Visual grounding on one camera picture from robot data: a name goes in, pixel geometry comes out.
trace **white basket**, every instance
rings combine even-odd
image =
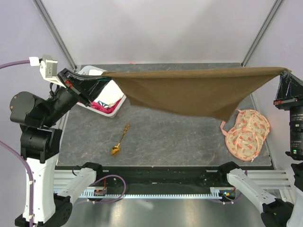
[[[83,67],[83,69],[81,69],[81,70],[78,72],[78,74],[81,74],[81,75],[89,75],[89,71],[90,71],[90,70],[105,71],[105,70],[99,69],[99,68],[97,68],[97,67],[88,65],[88,66]],[[104,112],[102,112],[102,111],[96,110],[96,109],[91,108],[91,107],[89,107],[89,106],[85,106],[85,105],[83,105],[82,103],[79,103],[79,102],[78,102],[77,104],[78,104],[79,106],[82,106],[82,107],[84,107],[84,108],[86,108],[86,109],[89,109],[89,110],[91,110],[91,111],[94,111],[94,112],[96,112],[96,113],[98,113],[98,114],[101,114],[101,115],[103,115],[103,116],[113,118],[113,117],[117,114],[118,110],[120,109],[120,107],[122,106],[122,104],[123,104],[123,102],[124,102],[125,100],[126,100],[126,96],[124,95],[124,96],[121,98],[121,100],[120,100],[119,104],[117,105],[117,107],[116,107],[116,108],[114,109],[114,111],[111,112],[111,113],[104,113]]]

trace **gray tabletop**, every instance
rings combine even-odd
[[[147,64],[103,65],[110,71],[184,70],[237,67],[238,64]],[[240,109],[253,109],[249,97]],[[235,116],[225,125],[229,130]],[[129,131],[121,142],[121,151],[110,155],[126,124]],[[235,158],[225,145],[221,121],[207,117],[180,116],[162,111],[130,106],[124,102],[114,118],[108,118],[80,106],[69,113],[64,132],[59,165],[82,165],[87,161],[104,166],[219,166],[234,161],[240,166],[270,166],[269,152],[263,146],[253,162]]]

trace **brown cloth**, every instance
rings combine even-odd
[[[103,74],[113,78],[132,105],[228,121],[246,96],[284,70],[266,67]]]

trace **pink cloth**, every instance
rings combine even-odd
[[[110,114],[115,110],[115,108],[118,106],[120,101],[121,101],[121,99],[118,100],[115,105],[113,105],[112,107],[110,107],[108,109],[102,107],[98,103],[92,102],[93,105],[91,106],[91,108],[94,108],[95,110],[99,110],[99,111],[104,112],[106,114]]]

